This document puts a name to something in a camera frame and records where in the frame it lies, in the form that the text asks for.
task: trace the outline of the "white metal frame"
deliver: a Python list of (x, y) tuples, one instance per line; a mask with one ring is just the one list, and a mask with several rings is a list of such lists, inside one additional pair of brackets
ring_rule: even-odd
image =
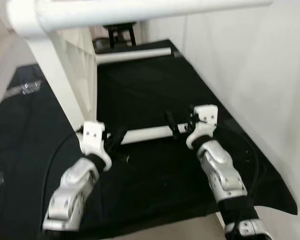
[[(164, 56), (169, 48), (96, 56), (83, 27), (266, 6), (273, 0), (8, 0), (7, 15), (28, 43), (71, 126), (97, 119), (97, 65)], [(168, 137), (167, 126), (129, 131), (123, 143)]]

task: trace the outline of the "black tablecloth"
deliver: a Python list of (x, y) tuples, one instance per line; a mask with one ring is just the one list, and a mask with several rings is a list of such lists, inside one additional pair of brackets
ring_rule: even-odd
[[(172, 47), (177, 52), (168, 40), (133, 49), (158, 47)], [(18, 68), (9, 87), (36, 80), (43, 80), (40, 91), (16, 95), (0, 104), (0, 171), (4, 175), (0, 239), (36, 238), (47, 162), (72, 131), (38, 65)], [(166, 110), (178, 123), (184, 123), (189, 105), (214, 104), (218, 106), (219, 124), (246, 135), (179, 54), (99, 66), (97, 98), (97, 119), (110, 129), (166, 125)], [(214, 135), (231, 154), (249, 190), (255, 166), (249, 146), (226, 130), (217, 129)], [(81, 223), (86, 237), (113, 237), (218, 211), (207, 178), (195, 153), (187, 149), (185, 137), (123, 145), (118, 152), (129, 155), (129, 159), (114, 159), (111, 170), (101, 176), (88, 198)], [(297, 214), (297, 205), (281, 176), (262, 152), (257, 152), (266, 174), (254, 203)], [(81, 155), (76, 137), (60, 149), (48, 178), (45, 206), (63, 172)]]

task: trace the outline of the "black cable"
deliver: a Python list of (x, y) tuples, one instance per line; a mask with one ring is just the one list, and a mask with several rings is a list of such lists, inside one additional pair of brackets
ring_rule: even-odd
[(76, 133), (81, 132), (83, 130), (83, 128), (81, 127), (80, 129), (78, 129), (77, 131), (73, 131), (71, 133), (69, 133), (57, 146), (57, 148), (54, 150), (54, 152), (52, 153), (48, 164), (46, 166), (45, 172), (44, 172), (44, 176), (43, 176), (43, 183), (42, 183), (42, 188), (41, 188), (41, 203), (40, 203), (40, 217), (39, 217), (39, 227), (38, 227), (38, 233), (40, 233), (42, 231), (42, 224), (44, 221), (44, 211), (45, 211), (45, 199), (46, 199), (46, 187), (47, 187), (47, 181), (48, 181), (48, 176), (49, 176), (49, 172), (52, 166), (52, 163), (57, 155), (57, 153), (59, 152), (59, 150), (61, 149), (61, 147), (73, 136), (76, 135)]
[[(210, 124), (210, 123), (207, 123), (206, 121), (202, 121), (202, 120), (199, 120), (199, 121), (202, 122), (202, 123), (205, 123), (205, 124)], [(231, 129), (230, 127), (224, 126), (224, 125), (219, 125), (219, 124), (211, 124), (211, 125), (214, 125), (214, 126), (216, 126), (217, 128), (220, 128), (220, 129), (228, 130), (228, 131), (236, 134), (238, 137), (243, 139), (248, 144), (248, 146), (249, 146), (249, 148), (252, 151), (253, 156), (254, 156), (255, 169), (254, 169), (254, 175), (253, 175), (253, 179), (252, 179), (252, 182), (251, 182), (251, 185), (250, 185), (250, 190), (247, 194), (247, 197), (248, 198), (253, 198), (256, 187), (260, 183), (260, 182), (258, 182), (259, 171), (260, 171), (260, 162), (259, 162), (259, 157), (258, 157), (258, 154), (256, 152), (256, 149), (252, 146), (252, 144), (249, 142), (249, 140), (245, 136), (241, 135), (240, 133), (236, 132), (235, 130)], [(237, 220), (234, 222), (234, 227), (233, 227), (233, 229), (231, 231), (231, 235), (230, 235), (230, 239), (232, 239), (232, 240), (234, 239), (234, 237), (237, 233), (238, 225), (239, 225), (239, 223), (242, 219), (242, 215), (243, 215), (243, 213), (242, 213), (242, 211), (240, 211)]]

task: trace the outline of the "wrinkled black fabric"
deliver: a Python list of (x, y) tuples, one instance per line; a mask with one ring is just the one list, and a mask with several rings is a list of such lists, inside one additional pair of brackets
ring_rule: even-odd
[[(137, 47), (170, 47), (162, 41)], [(0, 239), (35, 239), (39, 225), (41, 187), (47, 162), (72, 131), (38, 65), (16, 70), (10, 87), (42, 79), (41, 90), (16, 95), (0, 104)], [(218, 123), (244, 133), (183, 58), (163, 56), (98, 66), (97, 118), (109, 129), (166, 125), (164, 112), (177, 123), (188, 120), (189, 105), (215, 104)], [(254, 159), (249, 146), (230, 131), (214, 137), (231, 154), (249, 190)], [(216, 212), (209, 184), (185, 136), (123, 145), (110, 171), (103, 173), (86, 202), (78, 238), (106, 238)], [(267, 172), (254, 199), (290, 214), (297, 205), (279, 173), (257, 151)], [(45, 206), (63, 172), (81, 156), (76, 137), (60, 149), (47, 183)]]

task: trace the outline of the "white pipe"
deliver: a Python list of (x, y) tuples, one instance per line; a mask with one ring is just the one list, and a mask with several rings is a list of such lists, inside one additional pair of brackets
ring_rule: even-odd
[(258, 7), (272, 2), (273, 0), (41, 0), (37, 4), (37, 16), (45, 30), (52, 31)]
[[(178, 124), (180, 133), (185, 133), (185, 126), (187, 123)], [(171, 137), (172, 131), (168, 126), (157, 126), (143, 129), (136, 129), (128, 131), (121, 144), (132, 144), (142, 141), (148, 141), (153, 139), (161, 139)]]
[(97, 54), (97, 64), (109, 64), (115, 62), (125, 62), (137, 59), (146, 59), (159, 56), (171, 55), (172, 51), (170, 47), (150, 49), (150, 50), (138, 50), (138, 51), (125, 51), (116, 53), (104, 53)]

